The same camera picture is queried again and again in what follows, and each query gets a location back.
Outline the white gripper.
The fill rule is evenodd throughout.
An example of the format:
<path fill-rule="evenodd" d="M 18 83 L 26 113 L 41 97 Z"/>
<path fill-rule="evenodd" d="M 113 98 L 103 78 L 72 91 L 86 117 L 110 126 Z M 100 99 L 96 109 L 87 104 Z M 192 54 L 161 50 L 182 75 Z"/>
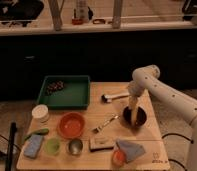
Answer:
<path fill-rule="evenodd" d="M 144 88 L 137 84 L 135 81 L 131 81 L 128 85 L 128 92 L 131 95 L 129 97 L 129 109 L 131 110 L 131 123 L 136 122 L 138 111 L 138 98 L 144 93 Z"/>

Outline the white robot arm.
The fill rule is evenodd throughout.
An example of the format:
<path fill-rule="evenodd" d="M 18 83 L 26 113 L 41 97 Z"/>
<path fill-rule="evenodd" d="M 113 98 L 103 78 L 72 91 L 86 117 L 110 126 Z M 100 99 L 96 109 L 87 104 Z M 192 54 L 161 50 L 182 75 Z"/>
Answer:
<path fill-rule="evenodd" d="M 137 68 L 128 85 L 131 97 L 140 97 L 147 89 L 162 103 L 178 112 L 192 127 L 193 143 L 189 146 L 187 171 L 197 171 L 197 100 L 159 81 L 160 69 L 156 65 Z"/>

